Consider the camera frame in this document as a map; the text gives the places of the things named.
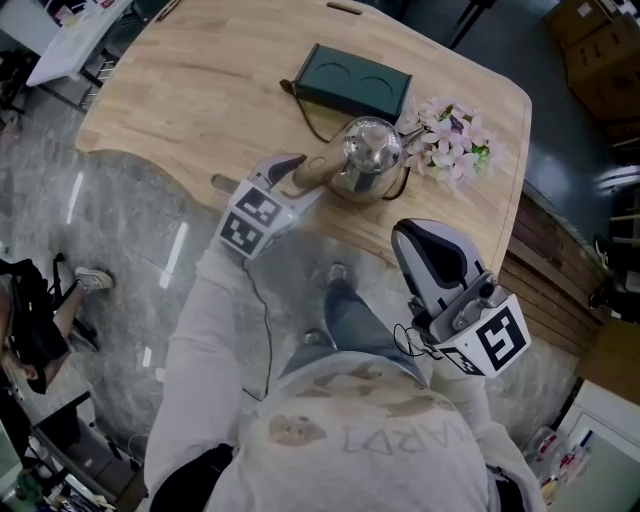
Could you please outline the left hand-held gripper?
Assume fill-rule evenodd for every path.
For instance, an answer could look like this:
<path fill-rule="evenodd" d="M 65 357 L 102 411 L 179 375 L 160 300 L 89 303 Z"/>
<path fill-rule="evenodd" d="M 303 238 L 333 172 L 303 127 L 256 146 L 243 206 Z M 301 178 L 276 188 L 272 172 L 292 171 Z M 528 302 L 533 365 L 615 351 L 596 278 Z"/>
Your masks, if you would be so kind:
<path fill-rule="evenodd" d="M 289 193 L 283 185 L 307 157 L 281 154 L 260 160 L 251 180 L 232 195 L 217 228 L 217 240 L 253 260 L 287 234 L 325 192 L 324 186 Z"/>

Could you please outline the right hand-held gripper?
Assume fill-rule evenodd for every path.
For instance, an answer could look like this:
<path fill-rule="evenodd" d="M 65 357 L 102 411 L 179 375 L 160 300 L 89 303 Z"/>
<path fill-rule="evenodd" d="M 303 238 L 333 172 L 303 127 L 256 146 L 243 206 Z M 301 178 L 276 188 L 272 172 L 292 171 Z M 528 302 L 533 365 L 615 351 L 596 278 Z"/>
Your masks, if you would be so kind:
<path fill-rule="evenodd" d="M 410 302 L 412 326 L 439 374 L 496 377 L 529 348 L 517 297 L 484 272 L 469 236 L 441 222 L 403 219 L 391 241 L 410 292 L 423 304 Z M 451 304 L 439 302 L 452 296 Z"/>

